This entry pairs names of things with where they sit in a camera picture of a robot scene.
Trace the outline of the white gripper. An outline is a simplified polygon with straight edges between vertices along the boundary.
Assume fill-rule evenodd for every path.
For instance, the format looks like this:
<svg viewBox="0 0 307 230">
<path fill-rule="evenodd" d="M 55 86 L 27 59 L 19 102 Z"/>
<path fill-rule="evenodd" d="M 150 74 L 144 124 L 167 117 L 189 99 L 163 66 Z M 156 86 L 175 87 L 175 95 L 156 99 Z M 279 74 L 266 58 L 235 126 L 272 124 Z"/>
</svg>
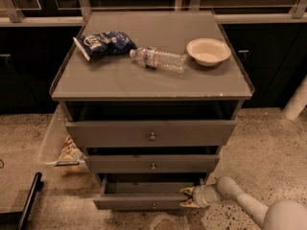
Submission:
<svg viewBox="0 0 307 230">
<path fill-rule="evenodd" d="M 196 188 L 186 187 L 180 190 L 182 194 L 192 196 L 184 202 L 180 202 L 181 207 L 185 208 L 206 208 L 212 203 L 219 203 L 222 201 L 221 195 L 218 193 L 215 185 L 199 185 Z"/>
</svg>

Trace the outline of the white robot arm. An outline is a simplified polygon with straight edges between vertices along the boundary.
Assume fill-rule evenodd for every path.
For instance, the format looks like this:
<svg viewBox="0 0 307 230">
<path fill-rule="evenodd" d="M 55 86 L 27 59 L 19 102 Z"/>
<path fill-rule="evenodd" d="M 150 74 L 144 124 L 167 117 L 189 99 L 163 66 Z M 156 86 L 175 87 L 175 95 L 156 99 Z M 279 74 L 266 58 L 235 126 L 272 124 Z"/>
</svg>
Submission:
<svg viewBox="0 0 307 230">
<path fill-rule="evenodd" d="M 212 203 L 236 202 L 262 230 L 307 230 L 307 207 L 289 199 L 279 199 L 270 206 L 249 195 L 229 176 L 215 184 L 198 185 L 180 190 L 189 198 L 180 205 L 206 208 Z"/>
</svg>

